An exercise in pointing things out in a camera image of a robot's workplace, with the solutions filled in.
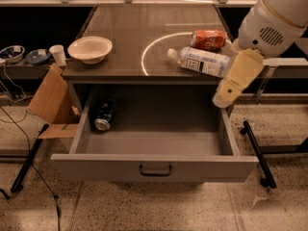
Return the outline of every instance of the drawer handle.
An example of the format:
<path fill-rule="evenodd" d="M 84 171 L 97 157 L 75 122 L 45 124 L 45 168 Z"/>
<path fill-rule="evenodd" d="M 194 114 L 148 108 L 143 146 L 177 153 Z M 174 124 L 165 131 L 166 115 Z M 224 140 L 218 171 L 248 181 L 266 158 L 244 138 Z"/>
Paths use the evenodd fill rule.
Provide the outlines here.
<path fill-rule="evenodd" d="M 168 177 L 172 173 L 172 166 L 169 166 L 169 171 L 167 173 L 145 173 L 143 172 L 143 166 L 139 167 L 139 172 L 142 176 L 147 177 Z"/>

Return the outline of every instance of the open drawer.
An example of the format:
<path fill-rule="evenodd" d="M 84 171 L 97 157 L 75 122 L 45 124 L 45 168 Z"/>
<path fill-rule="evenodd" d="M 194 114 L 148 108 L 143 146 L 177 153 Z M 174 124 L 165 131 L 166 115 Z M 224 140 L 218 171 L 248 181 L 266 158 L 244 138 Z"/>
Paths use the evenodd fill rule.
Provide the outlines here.
<path fill-rule="evenodd" d="M 122 182 L 243 182 L 258 163 L 239 155 L 215 87 L 93 85 L 68 154 L 51 160 L 63 178 Z M 113 98 L 111 129 L 95 130 L 94 107 Z"/>

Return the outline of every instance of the cup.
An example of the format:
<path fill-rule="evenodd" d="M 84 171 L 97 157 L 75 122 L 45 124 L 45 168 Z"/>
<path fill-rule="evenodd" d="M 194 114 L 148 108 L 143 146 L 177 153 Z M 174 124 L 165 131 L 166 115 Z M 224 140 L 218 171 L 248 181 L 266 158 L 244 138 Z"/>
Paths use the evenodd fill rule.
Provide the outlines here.
<path fill-rule="evenodd" d="M 56 44 L 50 47 L 49 49 L 51 55 L 54 57 L 56 64 L 58 66 L 65 66 L 65 53 L 64 53 L 64 47 L 60 44 Z"/>

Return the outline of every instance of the brown cardboard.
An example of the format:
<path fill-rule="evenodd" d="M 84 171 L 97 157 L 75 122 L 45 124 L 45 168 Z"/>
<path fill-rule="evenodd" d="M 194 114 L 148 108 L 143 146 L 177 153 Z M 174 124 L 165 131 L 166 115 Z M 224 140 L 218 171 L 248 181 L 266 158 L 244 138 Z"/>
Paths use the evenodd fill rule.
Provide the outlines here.
<path fill-rule="evenodd" d="M 62 69 L 52 64 L 42 83 L 40 84 L 35 96 L 31 100 L 28 110 L 44 119 L 50 127 L 41 135 L 41 138 L 72 138 L 74 132 L 71 129 L 77 126 L 78 115 L 73 109 L 73 104 L 68 91 L 66 81 L 62 78 Z"/>

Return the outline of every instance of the concrete floor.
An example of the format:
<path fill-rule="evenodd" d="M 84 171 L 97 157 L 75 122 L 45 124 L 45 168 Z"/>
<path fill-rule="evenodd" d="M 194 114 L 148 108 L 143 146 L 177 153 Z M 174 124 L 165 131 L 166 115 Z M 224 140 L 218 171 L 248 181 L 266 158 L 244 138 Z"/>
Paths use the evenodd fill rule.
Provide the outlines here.
<path fill-rule="evenodd" d="M 5 109 L 15 120 L 25 115 L 27 103 Z M 27 148 L 25 135 L 0 110 L 0 147 Z M 308 136 L 308 105 L 239 103 L 231 115 L 236 141 L 243 154 L 253 154 L 247 136 L 240 135 L 248 119 L 260 144 L 299 143 Z M 18 125 L 34 142 L 43 120 L 27 115 Z M 49 159 L 65 153 L 60 140 L 42 142 L 34 166 L 59 199 L 61 230 L 308 230 L 307 154 L 267 155 L 277 188 L 259 184 L 257 166 L 244 183 L 110 183 L 68 182 Z M 30 167 L 23 190 L 11 193 L 21 168 L 0 164 L 0 230 L 58 230 L 52 193 Z"/>

